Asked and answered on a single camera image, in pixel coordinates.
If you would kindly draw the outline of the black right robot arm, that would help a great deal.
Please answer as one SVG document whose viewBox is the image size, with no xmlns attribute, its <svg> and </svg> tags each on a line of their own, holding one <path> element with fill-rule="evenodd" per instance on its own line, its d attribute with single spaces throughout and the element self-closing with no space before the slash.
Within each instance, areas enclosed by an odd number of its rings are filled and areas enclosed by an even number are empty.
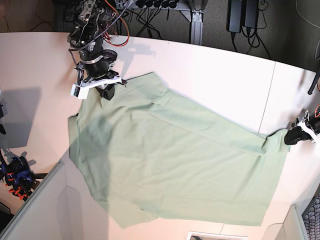
<svg viewBox="0 0 320 240">
<path fill-rule="evenodd" d="M 100 97 L 111 100 L 115 85 L 122 82 L 119 73 L 112 70 L 118 54 L 105 49 L 106 29 L 117 18 L 114 0 L 82 0 L 79 10 L 73 14 L 73 31 L 68 35 L 71 54 L 78 52 L 79 62 L 72 55 L 77 71 L 76 83 L 70 94 L 78 99 L 86 99 L 89 90 L 94 88 Z"/>
</svg>

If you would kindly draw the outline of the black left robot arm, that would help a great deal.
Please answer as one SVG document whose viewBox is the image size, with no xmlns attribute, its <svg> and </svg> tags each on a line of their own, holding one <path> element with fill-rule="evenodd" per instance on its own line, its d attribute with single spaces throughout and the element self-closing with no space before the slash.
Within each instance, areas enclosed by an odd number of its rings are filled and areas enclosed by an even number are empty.
<svg viewBox="0 0 320 240">
<path fill-rule="evenodd" d="M 286 145 L 311 141 L 320 146 L 320 71 L 318 70 L 307 91 L 300 113 L 290 123 L 284 137 Z"/>
</svg>

